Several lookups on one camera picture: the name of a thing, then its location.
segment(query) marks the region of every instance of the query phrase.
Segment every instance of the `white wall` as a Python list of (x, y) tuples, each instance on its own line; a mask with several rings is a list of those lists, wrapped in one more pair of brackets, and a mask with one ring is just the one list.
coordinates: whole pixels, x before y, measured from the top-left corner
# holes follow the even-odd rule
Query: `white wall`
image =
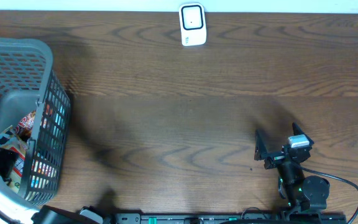
[[(0, 0), (0, 9), (177, 12), (183, 0)], [(358, 13), (358, 0), (200, 0), (206, 12)]]

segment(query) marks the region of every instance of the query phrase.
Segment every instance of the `plastic basket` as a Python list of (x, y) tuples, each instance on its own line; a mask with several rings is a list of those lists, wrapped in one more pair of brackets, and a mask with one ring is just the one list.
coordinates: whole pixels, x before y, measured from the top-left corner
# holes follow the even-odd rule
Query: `plastic basket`
[(0, 132), (36, 110), (18, 192), (34, 205), (57, 192), (70, 120), (70, 100), (52, 62), (39, 40), (0, 38)]

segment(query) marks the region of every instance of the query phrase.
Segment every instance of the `black square outline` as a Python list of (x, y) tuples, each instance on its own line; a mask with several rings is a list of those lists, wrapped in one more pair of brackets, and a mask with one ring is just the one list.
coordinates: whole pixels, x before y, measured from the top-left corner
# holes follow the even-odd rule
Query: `black square outline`
[[(200, 16), (201, 16), (201, 27), (186, 29), (186, 27), (185, 27), (185, 17), (183, 16), (183, 9), (186, 8), (186, 7), (199, 7), (199, 9), (200, 9)], [(199, 5), (183, 6), (182, 9), (180, 10), (180, 12), (181, 12), (181, 23), (182, 23), (183, 28), (184, 28), (185, 30), (202, 29), (202, 28), (204, 27), (203, 10), (201, 9), (201, 6), (199, 6)]]

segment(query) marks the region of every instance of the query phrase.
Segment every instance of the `wooden surface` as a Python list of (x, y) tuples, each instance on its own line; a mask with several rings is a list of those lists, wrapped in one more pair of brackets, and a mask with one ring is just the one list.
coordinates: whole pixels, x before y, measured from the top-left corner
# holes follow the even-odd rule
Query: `wooden surface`
[[(292, 121), (316, 142), (305, 167), (358, 184), (358, 15), (206, 17), (207, 43), (184, 48), (177, 13), (0, 11), (0, 37), (46, 42), (75, 96), (49, 205), (285, 205), (277, 171), (254, 161), (254, 130), (279, 149)], [(350, 218), (357, 191), (329, 181), (328, 211)]]

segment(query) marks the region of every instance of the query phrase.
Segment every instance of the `perforated basket wall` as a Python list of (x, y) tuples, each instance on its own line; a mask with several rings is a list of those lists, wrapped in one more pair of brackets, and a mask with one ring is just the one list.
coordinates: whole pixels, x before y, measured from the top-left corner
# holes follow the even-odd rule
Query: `perforated basket wall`
[[(0, 39), (0, 110), (8, 95), (26, 91), (35, 96), (25, 102), (36, 114), (18, 193), (35, 205), (57, 192), (70, 119), (70, 100), (52, 72), (52, 62), (51, 50), (39, 40)], [(9, 105), (13, 113), (15, 106)]]

